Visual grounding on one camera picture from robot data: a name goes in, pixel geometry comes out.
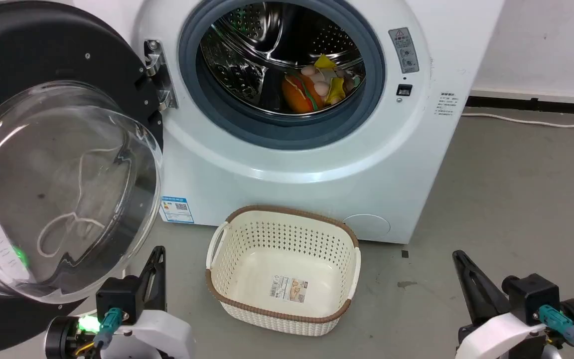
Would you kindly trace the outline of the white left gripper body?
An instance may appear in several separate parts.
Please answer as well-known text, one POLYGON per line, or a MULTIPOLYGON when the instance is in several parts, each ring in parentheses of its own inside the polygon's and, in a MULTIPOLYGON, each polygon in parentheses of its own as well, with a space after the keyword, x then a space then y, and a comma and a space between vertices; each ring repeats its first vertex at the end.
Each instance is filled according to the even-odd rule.
POLYGON ((190 325, 166 311, 145 310, 134 325, 122 325, 101 359, 193 359, 190 325))

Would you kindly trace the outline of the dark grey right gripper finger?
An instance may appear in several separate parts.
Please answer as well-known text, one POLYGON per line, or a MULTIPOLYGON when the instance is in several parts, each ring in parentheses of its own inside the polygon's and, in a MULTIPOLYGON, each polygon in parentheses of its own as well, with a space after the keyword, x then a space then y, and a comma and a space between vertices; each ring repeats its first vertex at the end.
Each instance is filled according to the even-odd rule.
POLYGON ((472 325, 481 326, 510 311, 508 298, 469 255, 463 250, 456 250, 452 253, 452 259, 472 325))

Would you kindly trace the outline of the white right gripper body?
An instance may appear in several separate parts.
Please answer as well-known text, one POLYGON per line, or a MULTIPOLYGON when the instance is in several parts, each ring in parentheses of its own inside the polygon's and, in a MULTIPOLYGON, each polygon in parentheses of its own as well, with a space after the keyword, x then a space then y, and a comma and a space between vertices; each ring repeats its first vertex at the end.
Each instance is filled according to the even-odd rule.
POLYGON ((494 317, 466 336, 456 350, 456 359, 498 359, 531 334, 544 331, 540 323, 529 326, 513 314, 494 317))

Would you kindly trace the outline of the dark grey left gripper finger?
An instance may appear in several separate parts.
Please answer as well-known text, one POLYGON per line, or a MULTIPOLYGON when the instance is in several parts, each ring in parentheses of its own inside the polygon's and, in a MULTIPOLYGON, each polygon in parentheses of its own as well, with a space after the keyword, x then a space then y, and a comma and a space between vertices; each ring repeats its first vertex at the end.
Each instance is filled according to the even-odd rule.
POLYGON ((154 247, 142 269, 139 295, 145 310, 167 311, 165 256, 164 246, 154 247))

